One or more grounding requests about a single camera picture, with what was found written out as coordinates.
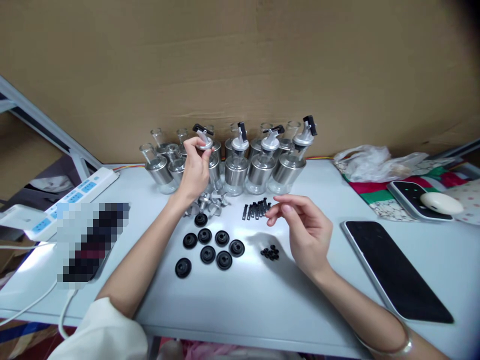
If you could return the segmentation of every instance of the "black rubber seal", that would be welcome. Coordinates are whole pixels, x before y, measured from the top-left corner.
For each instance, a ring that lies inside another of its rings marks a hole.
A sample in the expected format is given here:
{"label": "black rubber seal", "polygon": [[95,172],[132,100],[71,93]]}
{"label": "black rubber seal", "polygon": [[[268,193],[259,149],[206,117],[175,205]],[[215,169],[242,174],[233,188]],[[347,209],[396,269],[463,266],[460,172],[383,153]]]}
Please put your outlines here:
{"label": "black rubber seal", "polygon": [[192,263],[186,257],[182,257],[176,262],[175,274],[180,278],[186,278],[192,271]]}
{"label": "black rubber seal", "polygon": [[228,251],[220,251],[216,256],[216,264],[221,270],[228,270],[232,266],[232,255]]}
{"label": "black rubber seal", "polygon": [[205,246],[200,251],[200,259],[204,264],[210,264],[215,260],[215,249],[210,245]]}
{"label": "black rubber seal", "polygon": [[205,225],[207,225],[207,222],[209,221],[209,218],[205,214],[198,214],[195,216],[195,225],[197,225],[199,228],[203,228]]}
{"label": "black rubber seal", "polygon": [[230,241],[230,236],[226,231],[220,230],[215,235],[215,242],[218,246],[224,247]]}
{"label": "black rubber seal", "polygon": [[240,240],[233,240],[230,243],[230,254],[234,258],[241,257],[244,254],[244,252],[245,252],[245,245]]}
{"label": "black rubber seal", "polygon": [[208,244],[212,240],[212,232],[207,229],[203,228],[198,232],[198,241],[202,244]]}
{"label": "black rubber seal", "polygon": [[195,235],[193,232],[189,232],[183,237],[183,246],[186,249],[193,249],[195,245],[197,245],[197,241],[199,241],[197,235]]}

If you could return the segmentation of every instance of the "white mouse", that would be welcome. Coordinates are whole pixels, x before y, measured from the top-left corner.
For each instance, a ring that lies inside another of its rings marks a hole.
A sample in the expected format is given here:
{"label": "white mouse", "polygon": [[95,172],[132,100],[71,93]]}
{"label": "white mouse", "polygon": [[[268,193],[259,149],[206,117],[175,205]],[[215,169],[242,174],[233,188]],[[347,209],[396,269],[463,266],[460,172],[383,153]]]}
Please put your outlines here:
{"label": "white mouse", "polygon": [[464,211],[460,201],[441,192],[427,192],[420,196],[420,201],[430,210],[440,214],[456,215]]}

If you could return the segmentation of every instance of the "silver bangle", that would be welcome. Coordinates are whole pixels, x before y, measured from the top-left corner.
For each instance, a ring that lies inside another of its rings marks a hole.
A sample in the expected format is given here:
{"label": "silver bangle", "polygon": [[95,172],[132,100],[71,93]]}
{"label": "silver bangle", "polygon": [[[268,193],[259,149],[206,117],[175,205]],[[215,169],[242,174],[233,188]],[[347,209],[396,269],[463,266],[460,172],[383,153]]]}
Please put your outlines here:
{"label": "silver bangle", "polygon": [[408,354],[412,348],[414,347],[413,343],[412,343],[412,332],[410,331],[409,327],[403,322],[403,320],[395,313],[393,313],[392,311],[388,310],[388,309],[385,309],[387,310],[390,314],[392,314],[401,324],[403,330],[405,331],[405,334],[406,334],[406,344],[398,351],[395,351],[395,352],[387,352],[387,351],[378,351],[378,350],[375,350],[374,348],[368,346],[361,338],[360,336],[357,335],[356,332],[353,332],[356,336],[356,338],[358,339],[358,341],[364,346],[366,347],[368,350],[370,350],[372,353],[374,354],[378,354],[378,355],[383,355],[383,356],[390,356],[390,357],[399,357],[399,356],[404,356],[406,354]]}

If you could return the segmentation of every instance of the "glass bottle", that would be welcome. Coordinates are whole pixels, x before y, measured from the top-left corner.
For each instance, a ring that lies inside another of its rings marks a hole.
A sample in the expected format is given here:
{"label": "glass bottle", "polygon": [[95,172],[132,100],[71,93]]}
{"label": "glass bottle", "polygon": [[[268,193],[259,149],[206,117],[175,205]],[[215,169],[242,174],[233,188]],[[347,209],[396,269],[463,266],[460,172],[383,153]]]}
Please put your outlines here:
{"label": "glass bottle", "polygon": [[260,153],[262,149],[261,142],[268,135],[266,131],[270,130],[274,126],[269,122],[262,122],[258,128],[258,135],[250,143],[250,152],[248,153],[248,160],[252,160],[254,155]]}
{"label": "glass bottle", "polygon": [[239,126],[237,123],[230,124],[230,138],[225,140],[225,161],[232,155],[232,140],[239,136]]}
{"label": "glass bottle", "polygon": [[293,137],[289,152],[283,153],[268,181],[268,189],[274,194],[287,194],[300,173],[307,165],[305,152],[314,142],[317,135],[314,118],[309,115],[303,118],[303,131]]}
{"label": "glass bottle", "polygon": [[168,145],[166,147],[166,156],[170,159],[168,171],[175,182],[180,185],[185,171],[185,158],[180,154],[180,147],[177,144]]}
{"label": "glass bottle", "polygon": [[285,132],[282,134],[281,138],[278,139],[280,145],[273,155],[275,161],[279,159],[280,155],[290,151],[290,148],[293,145],[292,139],[297,135],[300,126],[301,124],[298,121],[287,122]]}
{"label": "glass bottle", "polygon": [[145,169],[152,179],[158,184],[162,194],[171,194],[177,190],[178,185],[167,169],[167,159],[154,149],[151,143],[140,146],[140,151],[145,156]]}
{"label": "glass bottle", "polygon": [[165,155],[165,153],[167,152],[167,146],[169,145],[169,143],[165,140],[165,136],[162,129],[159,127],[156,127],[150,131],[150,134],[153,136],[153,139],[155,140],[156,152],[159,153],[160,155]]}
{"label": "glass bottle", "polygon": [[176,135],[180,140],[180,155],[182,158],[186,158],[187,151],[185,150],[184,141],[189,138],[189,130],[186,127],[180,128],[176,131]]}
{"label": "glass bottle", "polygon": [[238,196],[244,192],[245,178],[249,170],[249,161],[245,153],[249,148],[245,124],[241,121],[237,124],[238,137],[231,141],[231,154],[225,160],[225,190],[232,196]]}
{"label": "glass bottle", "polygon": [[279,148],[277,136],[284,131],[282,125],[266,130],[268,136],[261,141],[260,152],[254,155],[250,161],[248,177],[245,180],[245,190],[249,193],[260,195],[267,190],[267,182],[276,164],[274,153]]}
{"label": "glass bottle", "polygon": [[[203,153],[208,149],[213,150],[214,141],[210,138],[210,136],[214,136],[213,132],[207,130],[205,127],[199,124],[195,124],[193,126],[193,131],[196,132],[200,139],[202,139],[205,143],[205,146],[196,146],[199,152]],[[205,191],[211,193],[213,190],[221,190],[223,187],[223,182],[222,178],[220,177],[220,157],[218,151],[211,152],[210,159],[208,161],[208,174],[210,175],[210,178],[208,179],[208,186]]]}

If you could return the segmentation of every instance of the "phone screen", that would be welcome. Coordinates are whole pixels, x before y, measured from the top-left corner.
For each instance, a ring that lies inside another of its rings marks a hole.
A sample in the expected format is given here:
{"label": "phone screen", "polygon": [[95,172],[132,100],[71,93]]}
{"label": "phone screen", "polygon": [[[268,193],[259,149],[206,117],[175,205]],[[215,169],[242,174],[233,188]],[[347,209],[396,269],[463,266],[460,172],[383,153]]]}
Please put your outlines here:
{"label": "phone screen", "polygon": [[378,222],[347,221],[391,303],[406,319],[452,324],[454,318]]}

